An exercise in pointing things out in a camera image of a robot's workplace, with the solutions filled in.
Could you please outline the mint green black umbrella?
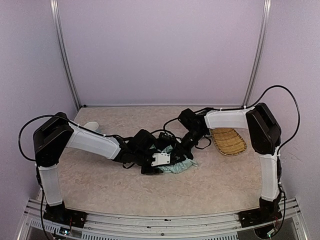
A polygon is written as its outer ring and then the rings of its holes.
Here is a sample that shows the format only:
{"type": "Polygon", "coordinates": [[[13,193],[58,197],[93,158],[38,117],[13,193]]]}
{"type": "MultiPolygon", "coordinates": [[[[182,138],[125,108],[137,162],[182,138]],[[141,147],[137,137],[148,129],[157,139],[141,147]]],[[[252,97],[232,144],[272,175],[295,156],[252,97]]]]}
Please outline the mint green black umbrella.
{"type": "Polygon", "coordinates": [[[199,164],[194,159],[185,158],[181,162],[177,162],[173,165],[163,165],[157,166],[156,168],[160,170],[163,174],[180,174],[191,167],[199,167],[199,164]]]}

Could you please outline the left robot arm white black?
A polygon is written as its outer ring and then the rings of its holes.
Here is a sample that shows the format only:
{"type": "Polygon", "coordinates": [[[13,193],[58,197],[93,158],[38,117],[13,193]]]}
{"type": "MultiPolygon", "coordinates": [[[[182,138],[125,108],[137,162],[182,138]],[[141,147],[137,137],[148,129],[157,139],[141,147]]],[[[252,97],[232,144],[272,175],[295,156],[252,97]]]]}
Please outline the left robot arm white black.
{"type": "Polygon", "coordinates": [[[171,162],[170,154],[156,149],[157,139],[144,129],[133,137],[123,138],[85,128],[69,120],[63,112],[48,118],[33,134],[35,162],[48,212],[61,215],[66,212],[58,178],[58,163],[66,148],[135,164],[147,173],[154,173],[155,167],[171,162]]]}

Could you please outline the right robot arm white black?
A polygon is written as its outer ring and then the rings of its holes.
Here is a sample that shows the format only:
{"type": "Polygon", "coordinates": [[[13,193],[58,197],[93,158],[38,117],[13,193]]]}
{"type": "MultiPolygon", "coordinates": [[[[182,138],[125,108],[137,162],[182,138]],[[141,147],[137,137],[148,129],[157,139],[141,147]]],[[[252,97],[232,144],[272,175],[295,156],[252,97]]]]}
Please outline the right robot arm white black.
{"type": "Polygon", "coordinates": [[[257,153],[261,165],[262,192],[259,207],[268,213],[278,209],[281,199],[278,151],[282,130],[265,103],[242,109],[206,107],[200,111],[192,111],[187,108],[177,119],[188,130],[181,140],[181,146],[186,152],[190,152],[210,130],[223,128],[248,130],[251,146],[257,153]]]}

